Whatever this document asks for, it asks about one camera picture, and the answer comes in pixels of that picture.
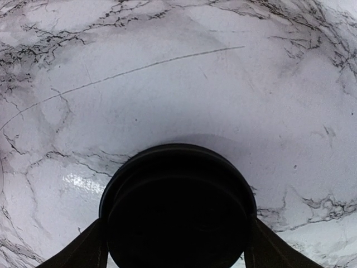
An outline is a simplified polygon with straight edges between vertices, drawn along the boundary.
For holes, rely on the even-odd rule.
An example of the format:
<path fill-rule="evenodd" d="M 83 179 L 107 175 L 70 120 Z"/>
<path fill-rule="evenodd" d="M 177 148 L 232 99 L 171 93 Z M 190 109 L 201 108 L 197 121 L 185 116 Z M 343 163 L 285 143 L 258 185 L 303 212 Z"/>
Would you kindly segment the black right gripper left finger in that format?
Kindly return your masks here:
<path fill-rule="evenodd" d="M 41 267 L 106 267 L 107 262 L 104 223 L 97 219 L 63 250 L 43 262 Z"/>

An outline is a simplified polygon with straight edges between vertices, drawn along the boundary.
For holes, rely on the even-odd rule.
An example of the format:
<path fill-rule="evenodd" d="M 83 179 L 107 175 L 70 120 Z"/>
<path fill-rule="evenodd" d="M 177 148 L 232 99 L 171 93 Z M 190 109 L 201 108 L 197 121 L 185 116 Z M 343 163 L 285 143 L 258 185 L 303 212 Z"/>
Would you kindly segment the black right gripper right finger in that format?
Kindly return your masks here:
<path fill-rule="evenodd" d="M 318 264 L 289 246 L 261 220 L 253 217 L 252 235 L 245 250 L 245 266 L 314 268 L 318 267 Z"/>

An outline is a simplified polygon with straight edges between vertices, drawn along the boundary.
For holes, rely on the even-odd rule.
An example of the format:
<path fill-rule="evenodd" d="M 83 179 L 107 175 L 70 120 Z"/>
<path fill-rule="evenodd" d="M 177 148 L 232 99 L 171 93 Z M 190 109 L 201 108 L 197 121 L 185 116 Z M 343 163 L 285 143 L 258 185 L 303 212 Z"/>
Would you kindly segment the black plastic cup lid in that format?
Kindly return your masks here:
<path fill-rule="evenodd" d="M 256 214 L 239 170 L 218 153 L 185 143 L 131 157 L 99 206 L 118 267 L 232 267 L 248 245 Z"/>

